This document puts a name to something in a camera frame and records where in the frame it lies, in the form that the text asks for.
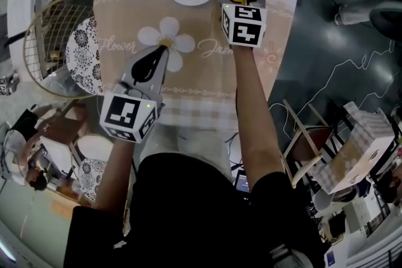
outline box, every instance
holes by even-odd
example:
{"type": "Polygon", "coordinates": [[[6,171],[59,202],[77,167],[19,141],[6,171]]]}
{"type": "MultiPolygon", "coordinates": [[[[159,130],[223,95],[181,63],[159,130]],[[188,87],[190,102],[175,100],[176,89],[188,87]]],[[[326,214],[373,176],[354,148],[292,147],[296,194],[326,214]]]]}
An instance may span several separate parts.
{"type": "Polygon", "coordinates": [[[391,124],[381,109],[368,113],[360,111],[353,102],[344,107],[356,121],[350,137],[331,162],[310,170],[328,194],[363,180],[394,139],[391,124]]]}
{"type": "Polygon", "coordinates": [[[381,209],[372,192],[365,198],[352,200],[344,207],[344,212],[350,232],[355,232],[375,219],[381,213],[381,209]]]}
{"type": "Polygon", "coordinates": [[[222,30],[231,45],[261,47],[267,9],[222,4],[222,30]]]}

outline electronic device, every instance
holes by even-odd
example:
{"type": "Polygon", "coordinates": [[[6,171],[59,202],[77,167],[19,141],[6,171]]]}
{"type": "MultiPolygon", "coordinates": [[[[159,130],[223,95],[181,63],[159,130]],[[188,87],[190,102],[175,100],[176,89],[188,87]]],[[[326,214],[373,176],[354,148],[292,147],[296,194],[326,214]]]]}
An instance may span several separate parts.
{"type": "Polygon", "coordinates": [[[250,196],[249,183],[247,181],[246,172],[239,170],[237,172],[236,180],[234,182],[236,190],[242,195],[242,197],[248,201],[250,196]]]}

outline black and white patterned plate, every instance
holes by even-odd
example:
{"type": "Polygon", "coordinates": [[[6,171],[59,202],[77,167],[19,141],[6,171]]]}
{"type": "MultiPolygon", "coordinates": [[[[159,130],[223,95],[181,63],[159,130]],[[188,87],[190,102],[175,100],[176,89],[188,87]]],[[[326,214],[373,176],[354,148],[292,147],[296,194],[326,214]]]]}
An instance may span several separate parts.
{"type": "Polygon", "coordinates": [[[67,68],[86,92],[103,95],[101,63],[94,17],[84,20],[70,35],[66,48],[67,68]]]}
{"type": "Polygon", "coordinates": [[[78,170],[78,181],[80,182],[81,191],[92,201],[96,199],[106,164],[107,162],[105,161],[84,159],[78,170]]]}

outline forearm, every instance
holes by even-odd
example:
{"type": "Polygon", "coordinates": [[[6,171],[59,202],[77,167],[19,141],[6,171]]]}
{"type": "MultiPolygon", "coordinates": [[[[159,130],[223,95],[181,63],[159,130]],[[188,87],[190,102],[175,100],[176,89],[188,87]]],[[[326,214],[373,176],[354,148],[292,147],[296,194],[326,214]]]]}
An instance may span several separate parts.
{"type": "Polygon", "coordinates": [[[123,217],[133,158],[134,143],[116,140],[95,200],[95,209],[123,217]]]}
{"type": "Polygon", "coordinates": [[[39,150],[37,150],[34,154],[32,154],[32,156],[29,159],[30,162],[34,162],[36,164],[39,156],[42,153],[42,148],[39,148],[39,150]]]}
{"type": "Polygon", "coordinates": [[[258,179],[283,171],[275,126],[265,99],[253,51],[235,47],[237,116],[241,152],[252,188],[258,179]]]}
{"type": "Polygon", "coordinates": [[[18,155],[18,165],[26,166],[28,164],[28,159],[31,156],[32,147],[40,140],[41,133],[36,133],[25,143],[23,149],[18,155]]]}

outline wire basket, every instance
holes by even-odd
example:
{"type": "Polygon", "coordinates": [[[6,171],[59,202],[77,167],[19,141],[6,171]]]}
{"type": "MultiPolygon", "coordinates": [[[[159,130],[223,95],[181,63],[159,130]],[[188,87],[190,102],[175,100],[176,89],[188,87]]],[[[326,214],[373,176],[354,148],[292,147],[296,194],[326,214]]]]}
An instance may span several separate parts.
{"type": "Polygon", "coordinates": [[[68,39],[85,19],[93,17],[94,0],[56,0],[44,7],[26,30],[24,61],[43,90],[67,99],[92,96],[71,77],[66,64],[68,39]]]}

